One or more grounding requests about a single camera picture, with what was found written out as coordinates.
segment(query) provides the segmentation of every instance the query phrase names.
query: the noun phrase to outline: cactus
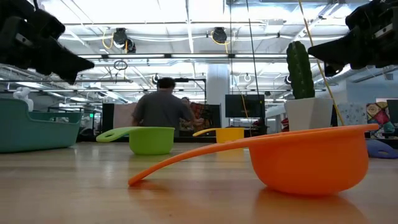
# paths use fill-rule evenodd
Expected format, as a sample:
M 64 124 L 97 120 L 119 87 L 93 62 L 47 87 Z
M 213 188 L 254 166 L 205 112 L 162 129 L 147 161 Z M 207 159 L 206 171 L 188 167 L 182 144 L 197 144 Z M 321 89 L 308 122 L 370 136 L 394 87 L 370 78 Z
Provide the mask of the cactus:
M 305 46 L 300 41 L 294 41 L 289 44 L 286 54 L 294 98 L 315 97 L 310 59 Z

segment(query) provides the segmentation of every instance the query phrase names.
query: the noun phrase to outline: pillar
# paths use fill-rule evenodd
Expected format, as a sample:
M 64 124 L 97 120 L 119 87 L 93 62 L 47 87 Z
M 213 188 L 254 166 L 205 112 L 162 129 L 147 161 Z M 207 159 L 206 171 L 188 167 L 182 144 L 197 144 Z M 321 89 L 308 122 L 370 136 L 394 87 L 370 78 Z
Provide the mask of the pillar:
M 225 117 L 225 95 L 229 93 L 229 69 L 227 64 L 209 64 L 206 80 L 206 97 L 209 105 L 221 105 L 221 127 L 229 125 Z

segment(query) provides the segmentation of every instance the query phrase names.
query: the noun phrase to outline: table surface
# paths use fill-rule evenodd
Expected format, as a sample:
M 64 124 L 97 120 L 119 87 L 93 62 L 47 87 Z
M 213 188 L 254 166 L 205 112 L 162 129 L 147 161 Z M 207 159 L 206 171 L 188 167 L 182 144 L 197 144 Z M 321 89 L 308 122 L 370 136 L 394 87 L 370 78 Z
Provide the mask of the table surface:
M 136 156 L 127 143 L 0 154 L 0 223 L 398 223 L 397 160 L 371 159 L 359 185 L 331 197 L 266 189 L 248 151 L 182 161 L 127 187 L 168 157 Z

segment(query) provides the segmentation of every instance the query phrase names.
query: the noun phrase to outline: white pot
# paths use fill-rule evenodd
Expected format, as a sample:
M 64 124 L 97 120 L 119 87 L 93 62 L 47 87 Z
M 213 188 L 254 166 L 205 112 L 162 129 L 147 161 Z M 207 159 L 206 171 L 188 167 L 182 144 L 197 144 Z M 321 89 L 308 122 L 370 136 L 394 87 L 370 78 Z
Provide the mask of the white pot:
M 330 127 L 333 100 L 306 98 L 285 103 L 289 131 Z

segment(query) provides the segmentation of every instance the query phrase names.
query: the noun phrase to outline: man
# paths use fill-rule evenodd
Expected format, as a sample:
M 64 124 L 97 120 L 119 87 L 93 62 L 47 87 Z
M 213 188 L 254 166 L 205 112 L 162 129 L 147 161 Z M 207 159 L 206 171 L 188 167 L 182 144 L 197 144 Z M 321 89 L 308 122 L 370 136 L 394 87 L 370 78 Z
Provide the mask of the man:
M 132 114 L 132 125 L 146 127 L 171 127 L 175 128 L 174 136 L 178 137 L 180 131 L 180 118 L 187 121 L 200 123 L 202 119 L 195 120 L 190 108 L 184 105 L 181 99 L 173 96 L 175 81 L 172 78 L 161 78 L 158 83 L 159 90 L 144 95 Z

